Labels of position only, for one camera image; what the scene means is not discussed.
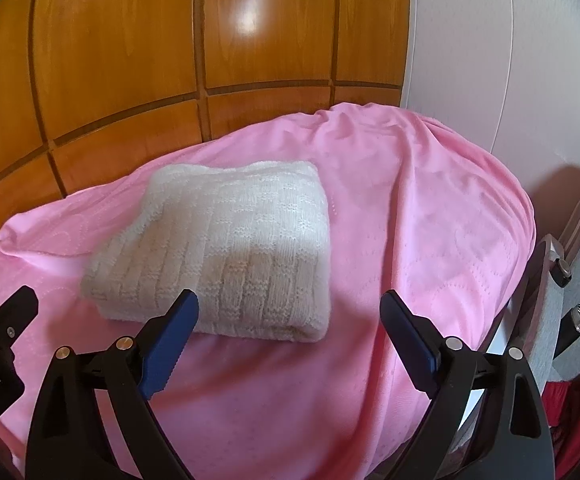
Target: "wooden wall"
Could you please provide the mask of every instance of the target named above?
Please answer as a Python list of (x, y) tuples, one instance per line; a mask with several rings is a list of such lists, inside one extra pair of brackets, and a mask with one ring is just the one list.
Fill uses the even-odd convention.
[(0, 226), (258, 121), (398, 105), (409, 0), (0, 0)]

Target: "black cylindrical handle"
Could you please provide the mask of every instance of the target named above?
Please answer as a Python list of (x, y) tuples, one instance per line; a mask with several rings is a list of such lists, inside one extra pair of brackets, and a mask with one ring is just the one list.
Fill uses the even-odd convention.
[(561, 355), (578, 338), (580, 338), (580, 303), (571, 308), (561, 319), (554, 359)]

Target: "white knit fabric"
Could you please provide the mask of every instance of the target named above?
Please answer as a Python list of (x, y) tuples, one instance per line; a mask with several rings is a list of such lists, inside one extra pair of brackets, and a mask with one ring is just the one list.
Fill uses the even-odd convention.
[(308, 162), (154, 173), (138, 218), (86, 269), (81, 291), (110, 319), (199, 297), (196, 332), (317, 341), (327, 330), (327, 199)]

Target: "silver screw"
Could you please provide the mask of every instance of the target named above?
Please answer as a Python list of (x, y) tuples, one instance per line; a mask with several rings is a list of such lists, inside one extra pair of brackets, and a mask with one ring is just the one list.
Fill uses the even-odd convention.
[(65, 359), (68, 355), (70, 355), (70, 349), (67, 346), (62, 346), (54, 353), (57, 359)]
[(516, 346), (513, 346), (512, 348), (510, 348), (507, 353), (510, 355), (510, 357), (512, 359), (515, 359), (517, 361), (523, 359), (523, 352), (521, 352), (521, 350), (519, 350), (518, 348), (516, 348)]
[(458, 337), (449, 337), (445, 340), (445, 346), (450, 350), (458, 351), (463, 348), (463, 342)]
[(116, 347), (119, 350), (128, 350), (128, 349), (132, 348), (133, 344), (134, 344), (134, 341), (132, 341), (131, 337), (122, 337), (121, 339), (119, 339), (116, 342)]

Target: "white wall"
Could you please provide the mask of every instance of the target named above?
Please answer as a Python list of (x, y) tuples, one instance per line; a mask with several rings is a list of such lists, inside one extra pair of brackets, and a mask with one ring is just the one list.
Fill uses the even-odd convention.
[(580, 0), (412, 0), (402, 105), (496, 155), (560, 234), (580, 197)]

